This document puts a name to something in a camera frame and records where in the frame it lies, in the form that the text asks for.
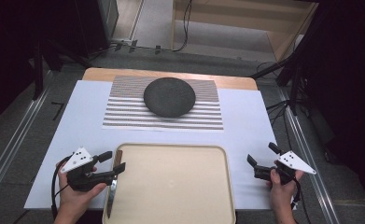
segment tray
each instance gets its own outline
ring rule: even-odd
[[[235,213],[223,148],[124,144],[110,218],[104,224],[232,224]]]

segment hand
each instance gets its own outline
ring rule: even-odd
[[[67,185],[66,173],[58,171],[60,189]],[[74,191],[71,187],[66,187],[60,192],[60,209],[54,221],[55,224],[72,224],[76,223],[79,218],[86,212],[90,201],[97,196],[106,184],[101,183],[87,192]]]
[[[303,171],[296,171],[296,179],[302,178]],[[288,182],[286,185],[281,185],[281,177],[273,169],[270,172],[272,179],[272,191],[270,193],[271,206],[274,210],[277,223],[295,223],[295,219],[292,215],[292,209],[290,208],[290,201],[296,188],[294,181]]]

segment gray floor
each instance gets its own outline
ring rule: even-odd
[[[128,48],[123,48],[120,51],[107,51],[92,63],[94,66],[106,68],[132,68],[236,77],[254,74],[260,64],[259,62],[187,53],[162,52],[155,55],[154,51],[150,49],[136,49],[134,53],[129,53],[128,50]],[[60,120],[60,117],[53,120],[59,107],[51,102],[66,103],[77,80],[82,78],[83,73],[84,69],[74,63],[66,64],[60,73],[54,72],[54,80],[49,94],[0,184],[0,223],[12,223],[24,211],[23,205],[33,179]],[[266,105],[280,102],[279,91],[274,78],[275,75],[269,74],[257,81]],[[30,86],[0,117],[0,156],[22,119],[33,92],[34,87]],[[323,176],[340,222],[365,223],[365,192],[359,184],[357,176],[345,166],[331,165],[325,161],[323,147],[316,136],[316,130],[300,109],[298,112],[318,171]],[[288,127],[288,132],[290,133],[292,148],[296,149],[297,144],[290,127]],[[282,118],[274,124],[274,134],[278,145],[288,148],[288,138]],[[302,191],[312,223],[326,223],[308,175],[302,179]],[[307,223],[301,206],[295,211],[295,217],[300,223]],[[241,211],[237,218],[237,223],[275,223],[271,211]],[[30,211],[19,223],[51,222],[52,217],[49,210]]]

